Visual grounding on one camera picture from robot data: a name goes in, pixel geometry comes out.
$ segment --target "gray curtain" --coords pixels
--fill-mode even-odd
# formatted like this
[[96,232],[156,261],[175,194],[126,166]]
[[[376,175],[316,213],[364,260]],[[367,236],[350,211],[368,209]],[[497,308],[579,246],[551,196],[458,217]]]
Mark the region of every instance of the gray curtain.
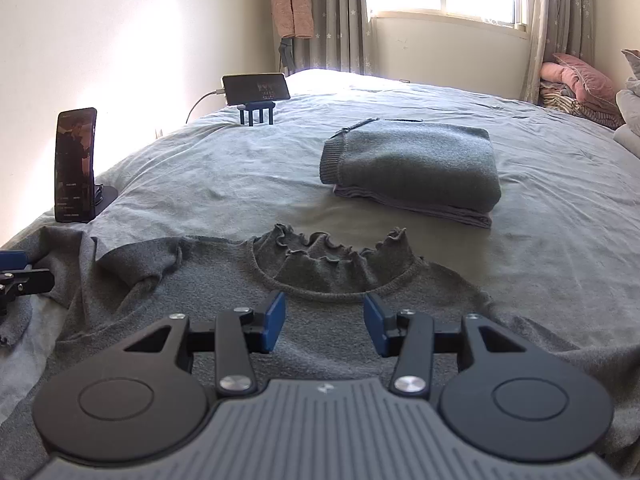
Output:
[[593,64],[593,12],[591,0],[533,0],[530,20],[531,50],[525,83],[524,101],[538,102],[540,66],[555,61],[562,52]]
[[372,27],[366,0],[311,0],[315,35],[295,38],[296,70],[330,68],[373,73]]

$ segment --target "triangular cutout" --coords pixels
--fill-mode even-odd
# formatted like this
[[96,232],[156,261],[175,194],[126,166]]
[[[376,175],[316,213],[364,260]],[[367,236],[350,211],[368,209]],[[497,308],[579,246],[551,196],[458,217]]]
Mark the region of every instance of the triangular cutout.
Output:
[[170,326],[163,326],[155,332],[149,334],[144,339],[136,341],[133,345],[125,348],[125,352],[145,352],[148,354],[157,354],[164,348],[164,343],[171,332]]
[[514,343],[499,332],[496,332],[491,327],[481,326],[479,330],[484,346],[489,352],[504,353],[525,351],[523,347]]

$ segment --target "bed sheet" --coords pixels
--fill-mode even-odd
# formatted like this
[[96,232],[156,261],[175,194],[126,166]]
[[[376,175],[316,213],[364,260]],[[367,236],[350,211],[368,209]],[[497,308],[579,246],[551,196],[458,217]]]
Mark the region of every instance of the bed sheet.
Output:
[[[275,222],[356,247],[406,227],[415,253],[494,298],[484,314],[603,380],[640,370],[640,161],[612,131],[518,101],[369,76],[308,70],[288,84],[292,99],[277,103],[273,126],[240,126],[228,107],[121,161],[98,180],[120,191],[116,202],[69,228],[97,237],[103,254],[181,234],[246,239]],[[334,196],[318,176],[324,140],[373,116],[487,129],[502,187],[492,229]],[[51,212],[15,239],[47,223]],[[28,344],[4,357],[4,412],[20,397],[6,394],[12,374],[46,351],[32,339],[56,330],[30,330]],[[30,369],[33,384],[42,367]],[[26,394],[24,374],[21,385]],[[635,388],[612,392],[619,426],[640,420]],[[615,434],[612,442],[609,451],[630,449]],[[627,470],[638,461],[620,460]]]

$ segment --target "white wall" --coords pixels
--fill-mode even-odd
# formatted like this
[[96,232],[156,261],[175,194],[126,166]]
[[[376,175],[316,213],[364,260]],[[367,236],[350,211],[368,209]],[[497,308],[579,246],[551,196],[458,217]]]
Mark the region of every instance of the white wall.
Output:
[[447,16],[382,15],[374,19],[382,77],[519,98],[526,33]]
[[270,0],[0,0],[0,245],[53,204],[62,110],[97,108],[99,173],[273,69]]
[[594,0],[595,67],[618,89],[632,76],[623,48],[640,50],[640,0]]

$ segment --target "black smartphone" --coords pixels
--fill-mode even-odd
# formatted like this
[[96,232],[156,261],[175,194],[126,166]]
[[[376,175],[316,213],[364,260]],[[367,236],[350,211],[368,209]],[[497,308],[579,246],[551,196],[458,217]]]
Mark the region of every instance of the black smartphone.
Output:
[[242,74],[222,76],[226,104],[243,105],[260,101],[291,99],[284,74]]
[[56,127],[56,222],[90,222],[95,218],[95,108],[68,110]]

